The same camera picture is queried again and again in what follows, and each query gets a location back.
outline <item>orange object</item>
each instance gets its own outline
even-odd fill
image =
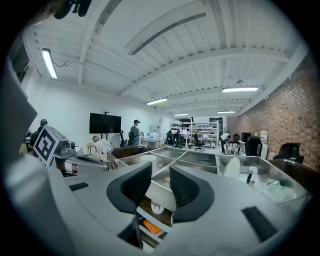
[[[158,228],[156,225],[152,224],[149,220],[144,219],[143,220],[143,226],[149,230],[153,235],[158,234],[162,231],[162,229]]]

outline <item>brick wall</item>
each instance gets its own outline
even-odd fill
[[[268,100],[238,117],[228,117],[227,124],[231,135],[250,132],[260,136],[267,131],[268,159],[284,143],[301,143],[303,164],[320,171],[320,83],[312,57],[308,55]]]

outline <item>monitor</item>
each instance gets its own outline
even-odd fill
[[[121,116],[90,113],[90,134],[117,134],[121,131]]]

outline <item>fluorescent light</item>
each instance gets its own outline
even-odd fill
[[[223,93],[231,92],[252,92],[258,90],[258,87],[238,87],[238,88],[224,88]]]
[[[220,111],[217,114],[227,114],[227,113],[236,113],[235,111]]]
[[[57,77],[57,73],[56,73],[56,70],[54,67],[54,62],[52,60],[50,49],[43,48],[42,49],[42,56],[43,56],[44,62],[46,64],[46,68],[48,69],[51,77],[54,79],[57,79],[58,77]]]
[[[162,98],[162,99],[148,102],[147,105],[152,105],[152,104],[156,104],[156,103],[160,103],[160,102],[166,102],[167,100],[168,100],[167,98]]]

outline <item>ceiling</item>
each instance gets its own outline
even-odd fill
[[[92,0],[85,17],[69,13],[24,32],[30,59],[58,80],[174,115],[239,115],[266,98],[307,54],[294,26],[265,0]],[[258,87],[223,93],[223,88]]]

